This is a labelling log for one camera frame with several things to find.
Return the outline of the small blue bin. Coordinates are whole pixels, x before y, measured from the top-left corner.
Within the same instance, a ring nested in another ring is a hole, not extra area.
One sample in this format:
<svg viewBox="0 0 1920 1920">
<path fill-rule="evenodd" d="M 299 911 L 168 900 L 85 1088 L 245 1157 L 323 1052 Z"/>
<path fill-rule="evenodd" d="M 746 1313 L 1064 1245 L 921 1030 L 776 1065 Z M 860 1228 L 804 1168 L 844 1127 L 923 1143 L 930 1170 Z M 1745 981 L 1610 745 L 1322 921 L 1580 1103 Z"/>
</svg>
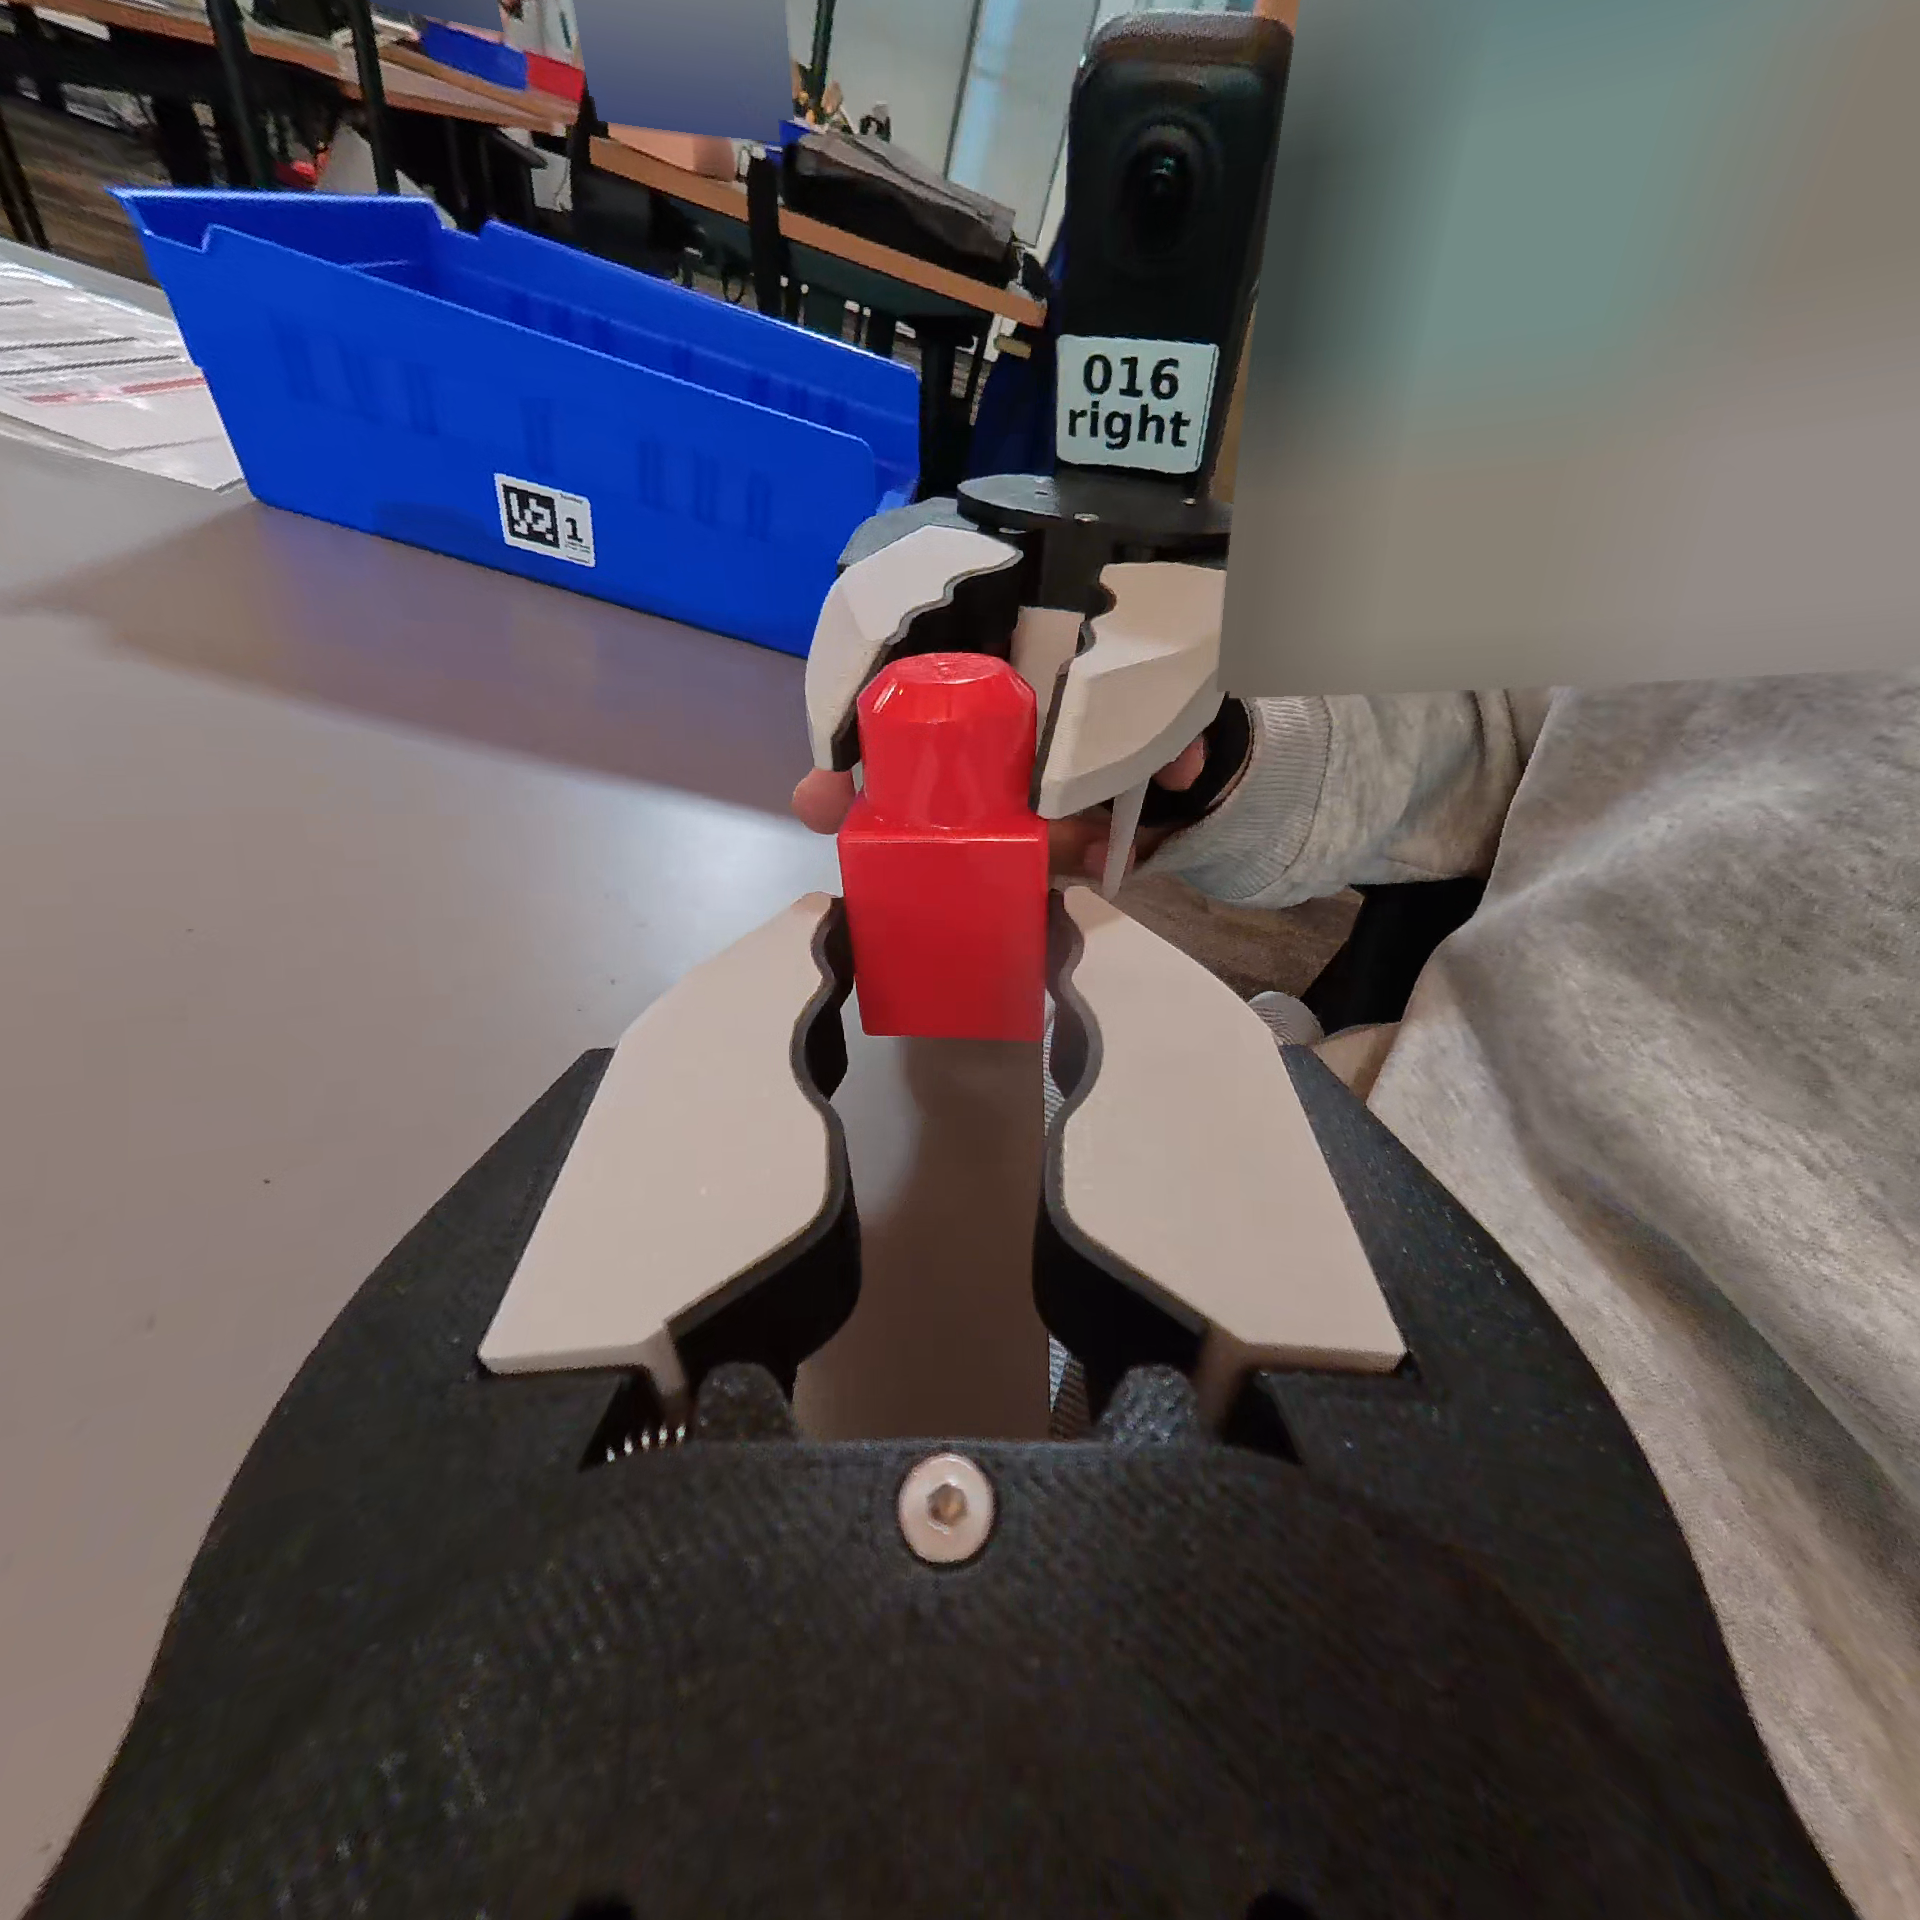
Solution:
<svg viewBox="0 0 1920 1920">
<path fill-rule="evenodd" d="M 523 50 L 462 23 L 421 15 L 416 46 L 427 62 L 443 63 L 477 84 L 506 90 L 526 90 L 530 84 Z"/>
</svg>

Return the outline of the black bag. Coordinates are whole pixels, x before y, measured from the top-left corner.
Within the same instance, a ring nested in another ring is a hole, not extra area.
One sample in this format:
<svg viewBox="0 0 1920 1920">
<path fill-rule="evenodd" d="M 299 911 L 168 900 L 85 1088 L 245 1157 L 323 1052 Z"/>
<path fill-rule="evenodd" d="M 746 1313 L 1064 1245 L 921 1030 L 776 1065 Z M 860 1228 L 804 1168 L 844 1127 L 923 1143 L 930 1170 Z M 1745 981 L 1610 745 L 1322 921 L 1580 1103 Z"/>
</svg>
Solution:
<svg viewBox="0 0 1920 1920">
<path fill-rule="evenodd" d="M 795 213 L 979 280 L 1019 278 L 1016 209 L 893 142 L 810 129 L 784 143 L 781 170 Z"/>
</svg>

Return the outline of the blue plastic bin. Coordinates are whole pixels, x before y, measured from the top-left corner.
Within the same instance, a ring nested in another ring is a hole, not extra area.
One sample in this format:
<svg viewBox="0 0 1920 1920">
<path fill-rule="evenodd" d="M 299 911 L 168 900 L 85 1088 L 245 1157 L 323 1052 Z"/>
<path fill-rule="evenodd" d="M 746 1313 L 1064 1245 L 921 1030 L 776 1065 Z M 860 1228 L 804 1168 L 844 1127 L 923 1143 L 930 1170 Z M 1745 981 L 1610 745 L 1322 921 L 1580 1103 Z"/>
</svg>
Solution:
<svg viewBox="0 0 1920 1920">
<path fill-rule="evenodd" d="M 804 656 L 912 367 L 427 198 L 113 191 L 253 498 Z"/>
</svg>

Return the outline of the paper sheets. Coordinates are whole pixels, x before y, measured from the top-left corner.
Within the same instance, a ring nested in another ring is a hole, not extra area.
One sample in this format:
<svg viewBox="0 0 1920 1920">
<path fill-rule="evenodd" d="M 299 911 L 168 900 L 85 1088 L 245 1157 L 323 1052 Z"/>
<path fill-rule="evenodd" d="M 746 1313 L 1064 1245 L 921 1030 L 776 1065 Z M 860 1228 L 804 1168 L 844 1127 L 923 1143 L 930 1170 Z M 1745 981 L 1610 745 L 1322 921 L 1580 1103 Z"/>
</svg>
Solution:
<svg viewBox="0 0 1920 1920">
<path fill-rule="evenodd" d="M 14 261 L 2 266 L 2 434 L 204 492 L 245 479 L 178 325 Z"/>
</svg>

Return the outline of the person's right hand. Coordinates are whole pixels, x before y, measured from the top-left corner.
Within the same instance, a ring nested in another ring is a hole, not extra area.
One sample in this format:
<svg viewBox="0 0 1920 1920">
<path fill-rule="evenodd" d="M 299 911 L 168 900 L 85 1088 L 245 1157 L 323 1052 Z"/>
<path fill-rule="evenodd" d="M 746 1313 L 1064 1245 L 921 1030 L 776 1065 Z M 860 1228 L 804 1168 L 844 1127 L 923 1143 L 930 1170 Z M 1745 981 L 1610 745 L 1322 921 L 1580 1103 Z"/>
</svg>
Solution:
<svg viewBox="0 0 1920 1920">
<path fill-rule="evenodd" d="M 1153 856 L 1174 831 L 1202 823 L 1234 789 L 1252 754 L 1256 718 L 1248 701 L 1233 695 L 1206 729 L 1146 790 L 1132 846 L 1121 854 L 1117 876 Z M 836 834 L 846 820 L 858 782 L 853 772 L 810 769 L 795 793 L 794 810 L 811 831 Z M 1092 807 L 1048 828 L 1049 869 L 1057 880 L 1106 880 L 1117 823 L 1115 801 Z"/>
</svg>

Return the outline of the wooden table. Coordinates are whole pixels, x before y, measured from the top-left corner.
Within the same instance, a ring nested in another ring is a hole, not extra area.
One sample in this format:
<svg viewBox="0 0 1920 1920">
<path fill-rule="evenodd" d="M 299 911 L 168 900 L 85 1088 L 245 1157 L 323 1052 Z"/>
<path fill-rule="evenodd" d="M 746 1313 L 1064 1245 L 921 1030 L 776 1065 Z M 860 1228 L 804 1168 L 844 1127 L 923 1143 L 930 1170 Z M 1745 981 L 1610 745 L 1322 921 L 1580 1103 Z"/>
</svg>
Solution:
<svg viewBox="0 0 1920 1920">
<path fill-rule="evenodd" d="M 920 496 L 963 477 L 997 325 L 1045 320 L 1022 278 L 972 278 L 784 204 L 779 158 L 736 143 L 736 178 L 705 178 L 618 146 L 586 102 L 566 140 L 576 247 L 690 284 L 920 372 Z"/>
<path fill-rule="evenodd" d="M 4 5 L 4 96 L 144 106 L 170 185 L 312 186 L 347 129 L 373 189 L 412 183 L 462 228 L 538 228 L 538 173 L 580 101 L 425 55 L 382 5 Z"/>
</svg>

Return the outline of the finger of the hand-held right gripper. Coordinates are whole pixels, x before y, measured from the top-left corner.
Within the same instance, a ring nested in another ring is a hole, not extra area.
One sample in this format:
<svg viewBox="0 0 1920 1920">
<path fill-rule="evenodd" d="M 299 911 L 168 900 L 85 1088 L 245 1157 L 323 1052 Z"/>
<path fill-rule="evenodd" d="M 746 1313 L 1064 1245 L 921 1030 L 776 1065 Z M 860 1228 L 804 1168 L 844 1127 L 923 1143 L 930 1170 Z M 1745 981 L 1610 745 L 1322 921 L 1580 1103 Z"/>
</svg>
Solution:
<svg viewBox="0 0 1920 1920">
<path fill-rule="evenodd" d="M 1112 601 L 1083 618 L 1053 680 L 1033 807 L 1061 820 L 1106 801 L 1101 885 L 1121 885 L 1146 789 L 1216 714 L 1227 573 L 1173 560 L 1115 561 L 1099 586 Z"/>
<path fill-rule="evenodd" d="M 966 528 L 917 528 L 846 567 L 828 590 L 808 653 L 811 762 L 858 766 L 858 697 L 900 658 L 1009 658 L 1024 550 Z"/>
</svg>

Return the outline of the person's right forearm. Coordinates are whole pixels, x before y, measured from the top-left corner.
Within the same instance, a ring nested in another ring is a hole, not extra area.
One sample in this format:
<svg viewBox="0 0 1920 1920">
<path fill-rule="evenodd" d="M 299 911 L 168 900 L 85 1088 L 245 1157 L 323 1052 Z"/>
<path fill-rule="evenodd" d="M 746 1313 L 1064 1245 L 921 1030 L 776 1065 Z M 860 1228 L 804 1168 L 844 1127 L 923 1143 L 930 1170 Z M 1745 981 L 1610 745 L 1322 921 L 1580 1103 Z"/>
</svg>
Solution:
<svg viewBox="0 0 1920 1920">
<path fill-rule="evenodd" d="M 1142 865 L 1230 905 L 1484 880 L 1549 693 L 1226 697 Z"/>
</svg>

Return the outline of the blue cloth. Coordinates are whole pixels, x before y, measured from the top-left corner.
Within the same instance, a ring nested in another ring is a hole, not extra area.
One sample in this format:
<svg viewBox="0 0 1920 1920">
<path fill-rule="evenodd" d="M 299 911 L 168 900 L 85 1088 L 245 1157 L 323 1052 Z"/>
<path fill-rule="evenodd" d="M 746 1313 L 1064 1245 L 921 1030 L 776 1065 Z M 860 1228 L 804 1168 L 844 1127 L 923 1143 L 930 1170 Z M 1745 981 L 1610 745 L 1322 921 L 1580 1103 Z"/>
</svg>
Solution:
<svg viewBox="0 0 1920 1920">
<path fill-rule="evenodd" d="M 1048 313 L 1043 325 L 1019 325 L 998 342 L 976 407 L 963 479 L 998 473 L 1053 476 L 1057 352 L 1066 313 L 1067 230 L 1053 233 L 1045 254 Z"/>
</svg>

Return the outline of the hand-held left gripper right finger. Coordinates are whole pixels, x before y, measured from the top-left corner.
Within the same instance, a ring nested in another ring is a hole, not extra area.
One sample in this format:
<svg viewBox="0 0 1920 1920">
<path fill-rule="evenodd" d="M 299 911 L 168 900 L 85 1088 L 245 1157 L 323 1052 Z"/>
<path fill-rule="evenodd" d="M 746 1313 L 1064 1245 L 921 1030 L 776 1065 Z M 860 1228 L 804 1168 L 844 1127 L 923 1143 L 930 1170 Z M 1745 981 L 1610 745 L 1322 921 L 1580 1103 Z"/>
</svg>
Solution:
<svg viewBox="0 0 1920 1920">
<path fill-rule="evenodd" d="M 1041 1313 L 1091 1399 L 1164 1364 L 1224 1424 L 1260 1372 L 1397 1373 L 1406 1336 L 1262 1017 L 1089 886 L 1052 903 L 1049 966 Z"/>
</svg>

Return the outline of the red toy block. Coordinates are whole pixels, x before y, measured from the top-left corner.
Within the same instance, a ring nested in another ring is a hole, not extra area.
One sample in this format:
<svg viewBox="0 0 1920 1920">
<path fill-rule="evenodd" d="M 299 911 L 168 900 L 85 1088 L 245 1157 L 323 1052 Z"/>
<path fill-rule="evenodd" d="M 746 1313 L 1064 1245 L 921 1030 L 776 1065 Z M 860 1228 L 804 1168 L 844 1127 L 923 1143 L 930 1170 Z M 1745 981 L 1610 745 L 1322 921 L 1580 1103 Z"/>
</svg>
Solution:
<svg viewBox="0 0 1920 1920">
<path fill-rule="evenodd" d="M 1037 1041 L 1049 829 L 1028 805 L 1033 687 L 994 656 L 907 656 L 854 720 L 861 785 L 836 854 L 865 1030 Z"/>
</svg>

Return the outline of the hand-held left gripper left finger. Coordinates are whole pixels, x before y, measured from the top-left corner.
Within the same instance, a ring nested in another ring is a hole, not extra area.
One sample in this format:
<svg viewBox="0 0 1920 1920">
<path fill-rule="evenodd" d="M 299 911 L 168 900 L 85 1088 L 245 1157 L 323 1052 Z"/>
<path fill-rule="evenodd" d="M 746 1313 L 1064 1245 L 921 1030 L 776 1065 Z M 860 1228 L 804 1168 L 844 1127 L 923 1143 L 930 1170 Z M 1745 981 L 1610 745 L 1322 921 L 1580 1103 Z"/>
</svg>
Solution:
<svg viewBox="0 0 1920 1920">
<path fill-rule="evenodd" d="M 794 1389 L 860 1293 L 850 986 L 846 906 L 808 893 L 626 1029 L 477 1344 L 492 1376 L 626 1372 L 667 1410 L 726 1362 Z"/>
</svg>

